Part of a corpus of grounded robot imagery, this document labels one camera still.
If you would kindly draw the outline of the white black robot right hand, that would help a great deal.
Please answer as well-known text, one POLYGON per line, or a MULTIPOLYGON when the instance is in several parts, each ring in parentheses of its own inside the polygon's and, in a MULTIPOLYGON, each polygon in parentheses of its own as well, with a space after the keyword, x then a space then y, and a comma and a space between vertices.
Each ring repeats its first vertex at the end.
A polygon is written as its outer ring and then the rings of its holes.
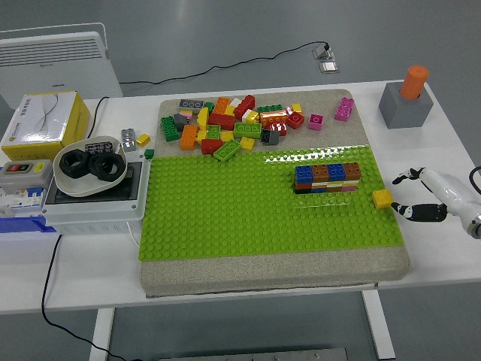
POLYGON ((410 168, 400 173, 392 183, 399 184, 405 179, 420 179, 441 203, 410 206, 391 203, 400 215, 415 222, 442 222, 447 214, 459 216, 467 234, 480 238, 480 203, 458 178, 430 168, 410 168))

